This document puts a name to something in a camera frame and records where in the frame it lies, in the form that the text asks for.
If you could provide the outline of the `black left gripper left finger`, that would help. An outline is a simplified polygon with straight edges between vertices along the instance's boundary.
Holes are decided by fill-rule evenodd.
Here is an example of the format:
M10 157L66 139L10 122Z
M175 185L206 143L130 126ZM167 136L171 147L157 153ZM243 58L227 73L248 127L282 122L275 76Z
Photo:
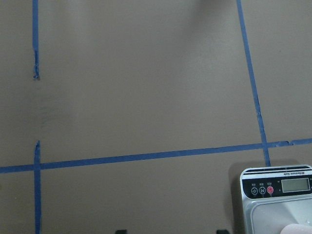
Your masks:
M126 229L116 230L116 234L127 234L127 230Z

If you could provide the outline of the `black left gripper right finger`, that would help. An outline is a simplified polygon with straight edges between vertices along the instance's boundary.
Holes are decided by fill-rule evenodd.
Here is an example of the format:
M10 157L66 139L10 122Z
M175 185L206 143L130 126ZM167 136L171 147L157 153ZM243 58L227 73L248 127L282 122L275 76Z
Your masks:
M228 234L228 230L217 230L216 234Z

